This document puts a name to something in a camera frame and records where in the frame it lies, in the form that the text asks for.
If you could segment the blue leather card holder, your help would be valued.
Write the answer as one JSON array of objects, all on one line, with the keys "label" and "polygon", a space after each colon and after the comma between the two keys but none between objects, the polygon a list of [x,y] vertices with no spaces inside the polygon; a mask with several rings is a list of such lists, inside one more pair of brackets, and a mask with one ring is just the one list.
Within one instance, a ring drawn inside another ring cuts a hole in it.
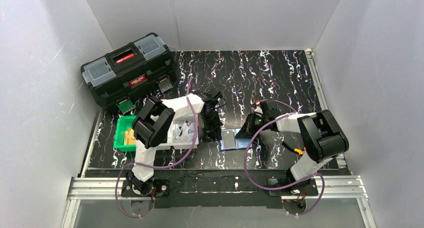
[{"label": "blue leather card holder", "polygon": [[223,129],[221,130],[221,140],[218,148],[220,151],[246,149],[251,138],[252,135],[240,128]]}]

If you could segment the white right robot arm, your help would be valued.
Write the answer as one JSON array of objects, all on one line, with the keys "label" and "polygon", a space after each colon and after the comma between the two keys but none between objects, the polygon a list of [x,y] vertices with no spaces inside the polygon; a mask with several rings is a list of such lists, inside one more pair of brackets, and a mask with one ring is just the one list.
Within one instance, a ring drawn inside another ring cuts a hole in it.
[{"label": "white right robot arm", "polygon": [[251,112],[236,138],[253,142],[263,130],[299,133],[304,154],[286,171],[280,186],[266,187],[255,184],[263,190],[277,191],[312,179],[317,171],[330,160],[349,149],[349,142],[330,110],[316,113],[286,113],[278,110],[257,108]]}]

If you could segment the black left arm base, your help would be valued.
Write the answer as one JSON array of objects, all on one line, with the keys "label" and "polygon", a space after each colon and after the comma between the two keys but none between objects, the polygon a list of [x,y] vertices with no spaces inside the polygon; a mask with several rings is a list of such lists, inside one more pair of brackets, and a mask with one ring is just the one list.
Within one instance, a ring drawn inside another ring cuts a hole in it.
[{"label": "black left arm base", "polygon": [[141,182],[138,187],[133,180],[124,180],[121,191],[122,197],[167,197],[169,196],[170,181],[167,179],[150,179]]}]

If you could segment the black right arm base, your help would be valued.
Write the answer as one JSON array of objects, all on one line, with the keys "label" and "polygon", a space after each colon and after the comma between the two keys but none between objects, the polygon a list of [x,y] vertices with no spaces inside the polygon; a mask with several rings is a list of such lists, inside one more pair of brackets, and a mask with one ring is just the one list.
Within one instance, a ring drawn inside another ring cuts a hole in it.
[{"label": "black right arm base", "polygon": [[[270,178],[266,181],[266,187],[274,188],[289,183],[289,180]],[[270,196],[293,196],[294,198],[302,198],[304,196],[316,196],[319,194],[319,191],[316,180],[308,179],[286,189],[268,191],[268,194]]]}]

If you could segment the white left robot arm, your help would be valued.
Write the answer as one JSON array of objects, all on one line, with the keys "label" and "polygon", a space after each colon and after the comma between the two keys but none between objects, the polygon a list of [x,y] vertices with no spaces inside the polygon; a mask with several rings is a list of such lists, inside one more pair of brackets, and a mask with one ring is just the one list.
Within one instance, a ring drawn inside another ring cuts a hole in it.
[{"label": "white left robot arm", "polygon": [[186,149],[187,143],[196,142],[198,125],[202,118],[205,136],[220,140],[222,123],[219,118],[219,102],[224,101],[220,91],[194,92],[186,96],[159,100],[150,97],[132,123],[135,138],[135,158],[131,172],[127,172],[124,191],[137,195],[153,194],[152,168],[159,146],[178,146]]}]

